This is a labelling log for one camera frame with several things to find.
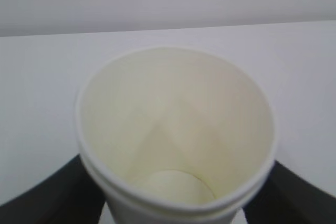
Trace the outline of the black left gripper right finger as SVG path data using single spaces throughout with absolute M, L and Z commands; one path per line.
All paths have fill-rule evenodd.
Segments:
M 243 211 L 248 223 L 335 223 L 335 197 L 275 162 Z

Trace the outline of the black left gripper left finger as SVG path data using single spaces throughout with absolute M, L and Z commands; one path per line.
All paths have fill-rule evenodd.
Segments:
M 1 205 L 1 223 L 98 223 L 105 197 L 79 156 Z

